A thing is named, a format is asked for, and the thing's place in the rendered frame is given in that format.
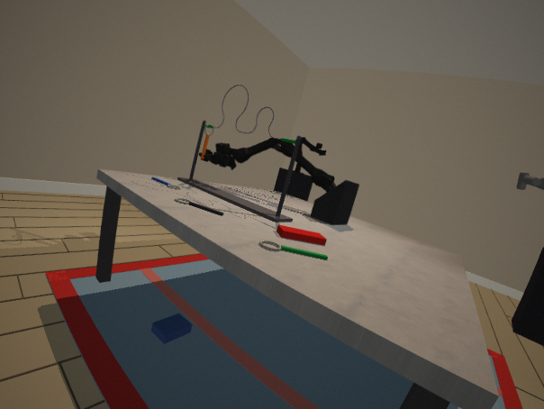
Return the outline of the red rectangular block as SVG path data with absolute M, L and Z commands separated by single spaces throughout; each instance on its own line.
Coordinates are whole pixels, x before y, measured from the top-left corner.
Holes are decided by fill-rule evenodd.
M 308 232 L 296 228 L 291 228 L 283 225 L 277 226 L 277 232 L 282 238 L 287 238 L 296 241 L 304 241 L 313 244 L 325 245 L 326 239 L 317 232 Z

